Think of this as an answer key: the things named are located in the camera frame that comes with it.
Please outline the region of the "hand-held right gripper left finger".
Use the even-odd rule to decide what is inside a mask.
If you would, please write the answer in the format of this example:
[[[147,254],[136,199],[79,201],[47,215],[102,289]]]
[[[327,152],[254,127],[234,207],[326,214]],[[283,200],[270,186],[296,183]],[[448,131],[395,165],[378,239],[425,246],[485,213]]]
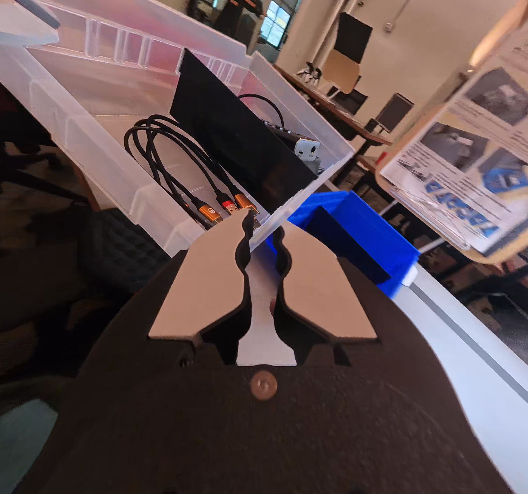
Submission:
[[[236,364],[251,325],[246,268],[254,213],[240,209],[196,239],[184,254],[148,339],[179,341],[193,349],[214,345],[224,364]]]

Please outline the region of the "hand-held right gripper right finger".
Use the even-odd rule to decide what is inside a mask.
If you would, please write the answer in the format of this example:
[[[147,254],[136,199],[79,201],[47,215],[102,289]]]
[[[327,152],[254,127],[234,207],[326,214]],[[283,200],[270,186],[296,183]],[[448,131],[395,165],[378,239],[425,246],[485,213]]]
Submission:
[[[273,235],[280,274],[274,328],[304,365],[320,346],[330,364],[349,365],[345,346],[368,345],[378,335],[337,256],[286,221]]]

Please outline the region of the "blue plastic bin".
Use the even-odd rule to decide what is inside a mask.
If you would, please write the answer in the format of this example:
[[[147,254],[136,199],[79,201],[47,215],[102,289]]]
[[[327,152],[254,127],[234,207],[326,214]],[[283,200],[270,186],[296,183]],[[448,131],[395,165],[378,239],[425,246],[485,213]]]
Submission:
[[[317,207],[324,207],[391,278],[375,285],[394,299],[419,258],[418,250],[353,192],[314,193],[288,218],[306,231]]]

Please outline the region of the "large black USB hub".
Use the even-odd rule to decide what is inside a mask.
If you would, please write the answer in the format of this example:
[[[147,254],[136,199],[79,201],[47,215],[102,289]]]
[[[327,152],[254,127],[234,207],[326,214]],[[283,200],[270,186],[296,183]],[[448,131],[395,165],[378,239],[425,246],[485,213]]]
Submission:
[[[315,174],[320,174],[321,159],[319,157],[320,142],[309,137],[293,133],[290,130],[261,121],[268,130],[282,141],[304,164]]]

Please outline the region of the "clear plastic bin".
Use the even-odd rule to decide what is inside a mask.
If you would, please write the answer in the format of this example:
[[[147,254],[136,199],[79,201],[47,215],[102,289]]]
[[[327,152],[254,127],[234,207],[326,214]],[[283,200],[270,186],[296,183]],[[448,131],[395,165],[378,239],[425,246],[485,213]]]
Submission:
[[[57,43],[60,22],[38,0],[1,0],[1,45],[35,47]]]
[[[168,115],[188,48],[234,94],[264,95],[285,125],[320,142],[322,174],[273,213],[256,203],[255,250],[352,157],[353,147],[267,60],[156,0],[38,0],[60,22],[57,43],[1,45],[1,83],[45,127],[103,197],[170,256],[204,230],[124,149],[137,120]]]

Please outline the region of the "black divider of blue bin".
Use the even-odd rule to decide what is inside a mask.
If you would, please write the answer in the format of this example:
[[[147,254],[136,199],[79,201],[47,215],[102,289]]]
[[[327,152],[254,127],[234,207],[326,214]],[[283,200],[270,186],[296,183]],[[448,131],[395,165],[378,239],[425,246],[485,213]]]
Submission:
[[[347,259],[375,285],[391,278],[324,207],[314,210],[305,230],[338,258]]]

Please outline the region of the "black divider of clear bin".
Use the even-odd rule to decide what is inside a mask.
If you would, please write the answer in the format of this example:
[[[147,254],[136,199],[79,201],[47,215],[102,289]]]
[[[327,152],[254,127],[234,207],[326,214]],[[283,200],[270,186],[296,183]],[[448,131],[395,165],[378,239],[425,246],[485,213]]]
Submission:
[[[268,213],[316,180],[188,48],[169,114]]]

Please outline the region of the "wooden side table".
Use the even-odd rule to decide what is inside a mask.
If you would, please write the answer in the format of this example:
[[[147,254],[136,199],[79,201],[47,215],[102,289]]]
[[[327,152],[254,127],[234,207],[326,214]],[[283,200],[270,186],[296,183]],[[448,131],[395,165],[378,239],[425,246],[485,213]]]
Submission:
[[[333,115],[333,117],[338,118],[340,121],[345,122],[354,132],[355,136],[361,136],[363,139],[370,141],[371,144],[376,146],[386,145],[391,147],[393,142],[386,139],[381,134],[376,134],[373,132],[368,132],[364,126],[358,123],[352,115],[348,112],[341,110],[334,104],[333,101],[326,99],[324,95],[316,92],[312,87],[307,86],[302,83],[296,76],[287,73],[284,69],[280,68],[277,65],[273,65],[273,68],[284,78],[286,79],[296,90],[307,94],[309,100],[317,103],[325,109],[327,112]]]

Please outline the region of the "dark desk monitor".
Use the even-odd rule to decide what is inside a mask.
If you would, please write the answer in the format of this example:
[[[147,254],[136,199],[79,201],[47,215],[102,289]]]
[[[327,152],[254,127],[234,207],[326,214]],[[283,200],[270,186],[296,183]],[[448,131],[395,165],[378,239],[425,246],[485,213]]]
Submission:
[[[407,113],[413,108],[414,103],[400,93],[394,93],[380,113],[371,118],[364,129],[372,133],[376,127],[383,132],[392,133]]]

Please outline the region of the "shiny metal tools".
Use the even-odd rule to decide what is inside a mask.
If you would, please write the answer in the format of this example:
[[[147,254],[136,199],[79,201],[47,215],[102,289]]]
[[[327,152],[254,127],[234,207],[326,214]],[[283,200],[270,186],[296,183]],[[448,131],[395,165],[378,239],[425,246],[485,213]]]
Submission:
[[[298,71],[295,76],[297,76],[300,81],[304,82],[305,84],[312,84],[312,85],[318,85],[321,76],[322,71],[319,67],[315,67],[311,62],[306,62],[306,67],[300,71]]]

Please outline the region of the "window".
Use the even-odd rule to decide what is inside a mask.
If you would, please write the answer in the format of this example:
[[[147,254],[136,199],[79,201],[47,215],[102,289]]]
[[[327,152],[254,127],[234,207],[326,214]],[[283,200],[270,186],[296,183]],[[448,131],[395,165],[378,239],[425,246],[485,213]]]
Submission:
[[[288,8],[284,8],[276,1],[271,1],[260,29],[261,42],[279,48],[288,24],[292,18]]]

